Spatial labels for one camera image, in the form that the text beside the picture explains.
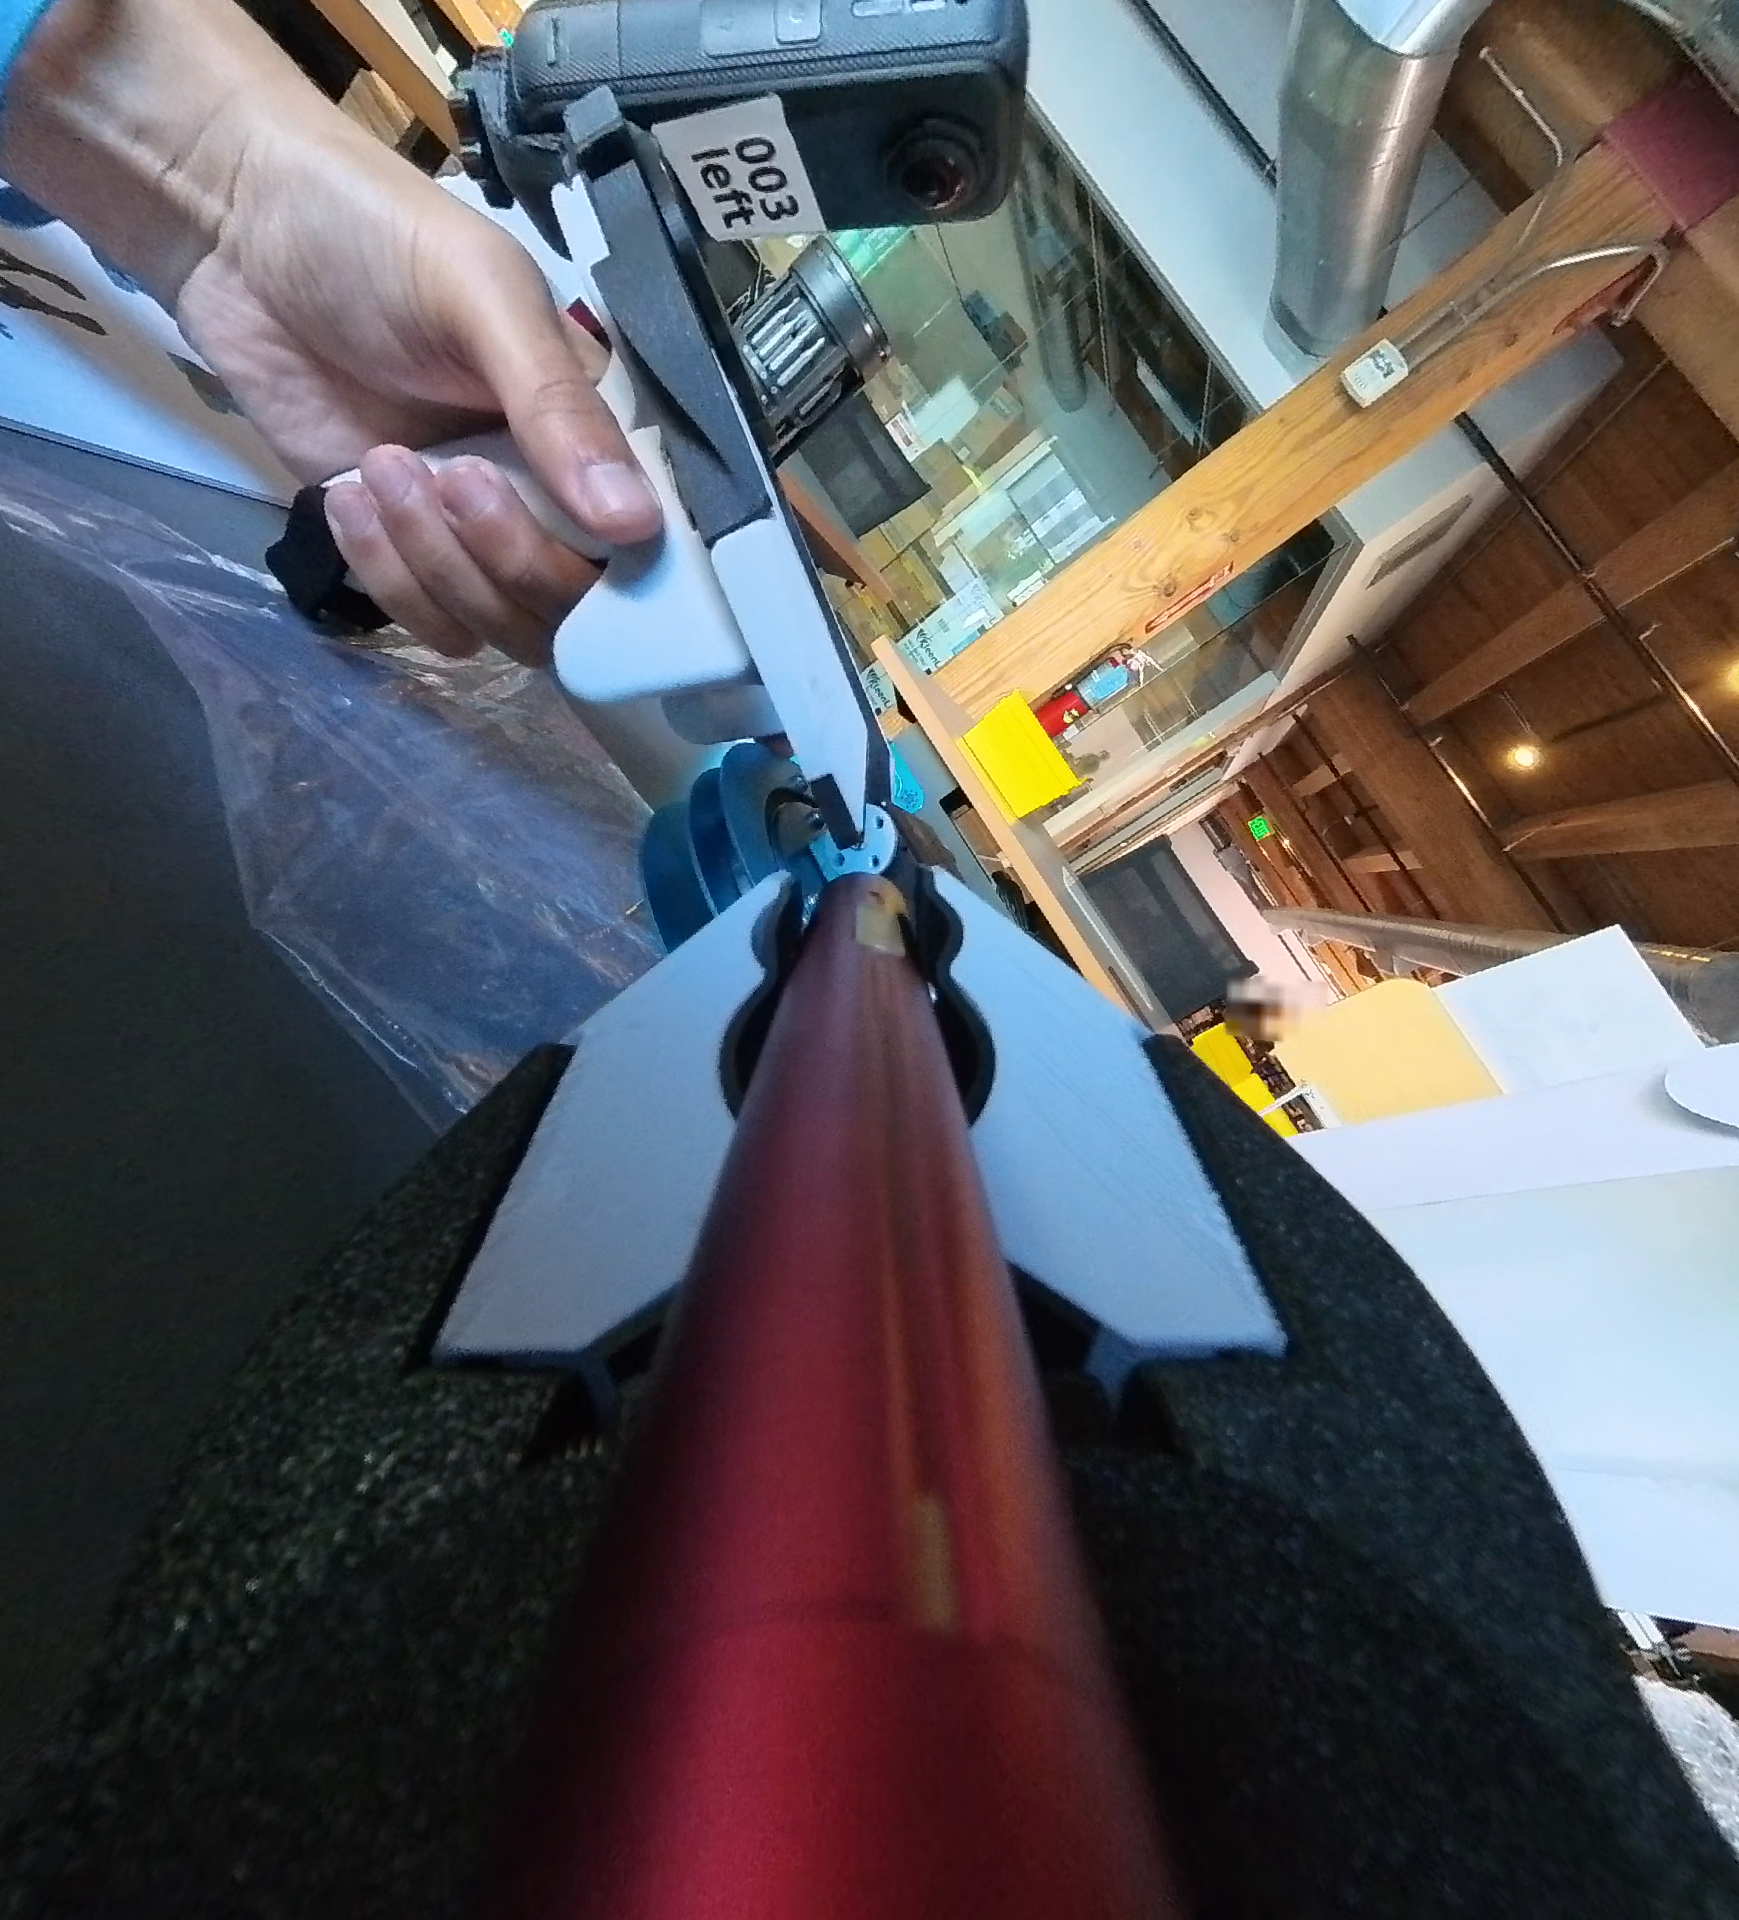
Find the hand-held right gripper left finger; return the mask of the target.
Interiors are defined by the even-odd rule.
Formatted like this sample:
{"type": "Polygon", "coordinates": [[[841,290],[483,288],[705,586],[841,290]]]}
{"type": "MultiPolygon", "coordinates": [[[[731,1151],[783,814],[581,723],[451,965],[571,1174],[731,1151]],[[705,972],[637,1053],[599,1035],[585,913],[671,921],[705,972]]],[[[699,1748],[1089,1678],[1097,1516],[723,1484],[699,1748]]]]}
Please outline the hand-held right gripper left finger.
{"type": "Polygon", "coordinates": [[[601,1007],[549,1097],[431,1347],[439,1369],[565,1370],[619,1410],[609,1358],[681,1283],[735,1120],[721,1057],[759,995],[771,876],[601,1007]]]}

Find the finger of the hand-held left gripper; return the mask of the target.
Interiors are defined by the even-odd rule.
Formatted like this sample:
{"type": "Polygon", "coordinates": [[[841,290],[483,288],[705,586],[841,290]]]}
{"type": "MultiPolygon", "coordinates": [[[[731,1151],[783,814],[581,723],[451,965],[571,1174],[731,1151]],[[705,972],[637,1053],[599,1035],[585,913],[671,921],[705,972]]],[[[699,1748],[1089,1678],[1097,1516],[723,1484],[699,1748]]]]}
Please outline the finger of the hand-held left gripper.
{"type": "Polygon", "coordinates": [[[831,838],[861,844],[889,752],[793,527],[769,515],[717,541],[715,577],[831,838]]]}

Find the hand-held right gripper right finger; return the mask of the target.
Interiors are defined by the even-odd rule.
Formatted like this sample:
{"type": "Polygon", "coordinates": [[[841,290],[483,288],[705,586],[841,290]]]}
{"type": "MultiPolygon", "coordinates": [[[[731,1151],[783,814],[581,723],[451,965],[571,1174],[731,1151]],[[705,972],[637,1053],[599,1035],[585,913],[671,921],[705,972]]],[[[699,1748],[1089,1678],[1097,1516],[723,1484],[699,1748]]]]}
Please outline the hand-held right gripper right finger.
{"type": "Polygon", "coordinates": [[[1147,1031],[957,878],[929,872],[947,980],[993,1057],[973,1122],[1007,1262],[1083,1321],[1083,1369],[1121,1390],[1147,1362],[1287,1336],[1145,1053],[1147,1031]]]}

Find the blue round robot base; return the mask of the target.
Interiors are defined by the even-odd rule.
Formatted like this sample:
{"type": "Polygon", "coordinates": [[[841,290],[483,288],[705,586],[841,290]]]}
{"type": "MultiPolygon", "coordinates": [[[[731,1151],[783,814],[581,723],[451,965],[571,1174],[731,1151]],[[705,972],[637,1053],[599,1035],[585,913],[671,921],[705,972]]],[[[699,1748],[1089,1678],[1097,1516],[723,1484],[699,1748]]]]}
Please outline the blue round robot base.
{"type": "Polygon", "coordinates": [[[773,876],[811,897],[821,876],[821,814],[795,763],[761,740],[729,745],[683,799],[657,808],[641,834],[641,889],[667,952],[773,876]]]}

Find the red electric screwdriver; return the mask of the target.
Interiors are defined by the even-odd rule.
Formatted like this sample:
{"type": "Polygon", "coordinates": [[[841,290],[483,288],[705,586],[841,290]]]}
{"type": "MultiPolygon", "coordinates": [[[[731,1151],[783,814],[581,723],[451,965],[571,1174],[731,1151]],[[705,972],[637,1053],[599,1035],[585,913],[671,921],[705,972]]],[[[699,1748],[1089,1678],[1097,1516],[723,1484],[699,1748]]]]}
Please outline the red electric screwdriver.
{"type": "Polygon", "coordinates": [[[907,913],[829,886],[475,1917],[1181,1917],[907,913]]]}

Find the dark grey desk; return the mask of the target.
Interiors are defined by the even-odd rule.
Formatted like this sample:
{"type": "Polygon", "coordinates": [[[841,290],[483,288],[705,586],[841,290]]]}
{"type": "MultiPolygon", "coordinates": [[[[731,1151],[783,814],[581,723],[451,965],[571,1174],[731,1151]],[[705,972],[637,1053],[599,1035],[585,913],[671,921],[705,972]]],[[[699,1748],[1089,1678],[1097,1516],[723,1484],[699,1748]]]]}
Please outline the dark grey desk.
{"type": "Polygon", "coordinates": [[[423,1122],[251,926],[155,632],[0,517],[0,1917],[465,1917],[617,1466],[417,1358],[549,1087],[423,1122]]]}

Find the person's left hand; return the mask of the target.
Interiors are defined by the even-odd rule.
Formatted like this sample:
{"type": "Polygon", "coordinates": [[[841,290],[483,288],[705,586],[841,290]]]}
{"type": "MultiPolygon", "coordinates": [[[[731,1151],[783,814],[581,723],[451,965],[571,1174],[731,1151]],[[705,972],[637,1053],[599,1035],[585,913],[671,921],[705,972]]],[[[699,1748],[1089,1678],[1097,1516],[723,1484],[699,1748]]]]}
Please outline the person's left hand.
{"type": "Polygon", "coordinates": [[[21,55],[0,177],[135,278],[279,463],[355,470],[327,517],[359,588],[449,659],[537,667],[593,566],[481,460],[495,425],[593,541],[661,508],[533,261],[341,117],[235,4],[75,3],[21,55]]]}

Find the black perforated cylinder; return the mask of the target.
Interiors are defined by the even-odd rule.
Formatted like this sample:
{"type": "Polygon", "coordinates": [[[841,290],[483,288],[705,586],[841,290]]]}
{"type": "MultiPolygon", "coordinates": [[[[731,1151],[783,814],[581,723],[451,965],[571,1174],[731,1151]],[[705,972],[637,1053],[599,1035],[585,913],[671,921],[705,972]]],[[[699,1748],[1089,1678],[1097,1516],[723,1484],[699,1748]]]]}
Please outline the black perforated cylinder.
{"type": "Polygon", "coordinates": [[[889,359],[881,320],[829,235],[813,237],[733,326],[773,459],[789,455],[889,359]]]}

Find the yellow bin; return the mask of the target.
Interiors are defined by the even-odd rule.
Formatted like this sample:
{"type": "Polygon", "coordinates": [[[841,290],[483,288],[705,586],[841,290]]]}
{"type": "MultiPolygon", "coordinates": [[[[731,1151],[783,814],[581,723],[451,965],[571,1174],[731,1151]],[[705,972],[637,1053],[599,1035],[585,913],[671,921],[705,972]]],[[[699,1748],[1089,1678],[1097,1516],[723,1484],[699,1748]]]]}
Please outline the yellow bin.
{"type": "Polygon", "coordinates": [[[1025,820],[1083,786],[1071,761],[1017,691],[961,733],[959,745],[1011,820],[1025,820]]]}

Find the clear plastic bag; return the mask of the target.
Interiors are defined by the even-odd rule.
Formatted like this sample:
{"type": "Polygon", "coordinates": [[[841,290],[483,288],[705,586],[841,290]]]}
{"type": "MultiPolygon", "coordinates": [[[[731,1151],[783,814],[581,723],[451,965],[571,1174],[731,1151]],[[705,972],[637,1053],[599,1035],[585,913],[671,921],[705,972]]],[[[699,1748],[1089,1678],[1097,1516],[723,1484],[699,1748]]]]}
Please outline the clear plastic bag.
{"type": "Polygon", "coordinates": [[[267,575],[3,455],[0,517],[155,632],[251,926],[429,1129],[655,965],[649,810],[549,677],[321,637],[267,575]]]}

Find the orange and white cardboard box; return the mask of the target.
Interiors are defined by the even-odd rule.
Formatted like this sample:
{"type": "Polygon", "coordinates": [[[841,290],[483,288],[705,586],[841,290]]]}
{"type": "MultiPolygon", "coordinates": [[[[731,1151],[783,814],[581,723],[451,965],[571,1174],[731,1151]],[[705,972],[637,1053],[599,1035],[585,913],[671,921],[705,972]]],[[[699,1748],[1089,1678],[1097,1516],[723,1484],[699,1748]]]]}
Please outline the orange and white cardboard box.
{"type": "Polygon", "coordinates": [[[1299,1151],[1481,1358],[1618,1611],[1739,1628],[1739,1044],[1608,928],[1275,1046],[1299,1151]]]}

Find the wooden post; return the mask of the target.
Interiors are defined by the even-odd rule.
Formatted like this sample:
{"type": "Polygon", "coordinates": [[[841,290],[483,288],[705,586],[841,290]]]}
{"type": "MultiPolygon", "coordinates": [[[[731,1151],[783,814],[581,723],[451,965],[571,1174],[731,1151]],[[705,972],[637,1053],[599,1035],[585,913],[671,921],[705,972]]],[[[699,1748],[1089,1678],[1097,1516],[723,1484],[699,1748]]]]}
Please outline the wooden post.
{"type": "Polygon", "coordinates": [[[917,677],[881,645],[883,672],[909,717],[921,721],[923,697],[933,695],[965,713],[957,729],[967,730],[1011,692],[1043,700],[1105,650],[1157,637],[1525,373],[1570,316],[1632,267],[1588,261],[1527,281],[1535,265],[1648,246],[1672,228],[1666,206],[1606,144],[1552,179],[1536,244],[1521,253],[1527,221],[1525,210],[1501,218],[1383,325],[1365,328],[939,672],[917,677]],[[1349,401],[1341,375],[1357,355],[1379,339],[1405,344],[1443,307],[1469,307],[1489,293],[1497,302],[1423,370],[1367,408],[1349,401]]]}

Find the silver air duct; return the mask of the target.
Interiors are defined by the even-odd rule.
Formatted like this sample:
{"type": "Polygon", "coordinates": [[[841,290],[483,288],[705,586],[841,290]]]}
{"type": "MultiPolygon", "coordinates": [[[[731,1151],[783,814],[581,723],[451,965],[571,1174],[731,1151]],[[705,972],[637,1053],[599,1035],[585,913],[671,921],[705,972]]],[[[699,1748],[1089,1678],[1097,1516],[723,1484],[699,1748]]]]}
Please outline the silver air duct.
{"type": "MultiPolygon", "coordinates": [[[[1435,111],[1483,3],[1303,3],[1279,93],[1269,312],[1323,359],[1383,308],[1435,111]]],[[[1644,4],[1722,99],[1610,137],[1672,228],[1739,194],[1739,3],[1644,4]]]]}

